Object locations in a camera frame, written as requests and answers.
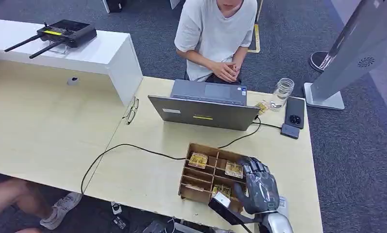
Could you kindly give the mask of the person's left hand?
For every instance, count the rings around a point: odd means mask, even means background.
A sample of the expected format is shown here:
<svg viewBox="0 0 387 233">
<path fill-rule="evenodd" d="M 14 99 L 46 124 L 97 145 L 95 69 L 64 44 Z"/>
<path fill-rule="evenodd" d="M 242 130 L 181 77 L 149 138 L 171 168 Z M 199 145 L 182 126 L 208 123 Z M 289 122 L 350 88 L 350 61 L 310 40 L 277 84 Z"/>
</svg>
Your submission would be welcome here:
<svg viewBox="0 0 387 233">
<path fill-rule="evenodd" d="M 241 70 L 241 65 L 237 65 L 236 63 L 230 63 L 228 65 L 228 67 L 235 73 L 234 77 L 236 79 L 238 79 L 239 73 L 240 73 L 240 70 Z"/>
</svg>

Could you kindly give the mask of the person's right hand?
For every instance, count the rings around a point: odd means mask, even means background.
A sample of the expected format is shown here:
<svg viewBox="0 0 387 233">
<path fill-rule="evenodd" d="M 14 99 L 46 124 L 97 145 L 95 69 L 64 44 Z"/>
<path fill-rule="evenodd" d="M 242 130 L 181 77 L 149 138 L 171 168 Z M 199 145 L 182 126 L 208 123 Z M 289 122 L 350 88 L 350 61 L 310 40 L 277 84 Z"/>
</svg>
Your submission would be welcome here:
<svg viewBox="0 0 387 233">
<path fill-rule="evenodd" d="M 210 69 L 220 79 L 232 83 L 236 81 L 235 63 L 232 62 L 212 62 Z"/>
</svg>

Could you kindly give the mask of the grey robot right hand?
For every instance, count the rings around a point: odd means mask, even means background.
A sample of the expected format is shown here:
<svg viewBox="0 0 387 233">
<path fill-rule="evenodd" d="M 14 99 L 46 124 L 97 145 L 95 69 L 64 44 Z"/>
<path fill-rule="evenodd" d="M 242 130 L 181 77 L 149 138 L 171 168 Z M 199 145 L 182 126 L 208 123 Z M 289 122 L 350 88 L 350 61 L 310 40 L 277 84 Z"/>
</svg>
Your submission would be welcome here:
<svg viewBox="0 0 387 233">
<path fill-rule="evenodd" d="M 276 179 L 269 168 L 255 157 L 244 156 L 238 163 L 244 170 L 248 194 L 239 183 L 234 184 L 234 193 L 245 211 L 250 215 L 276 211 L 280 198 Z"/>
</svg>

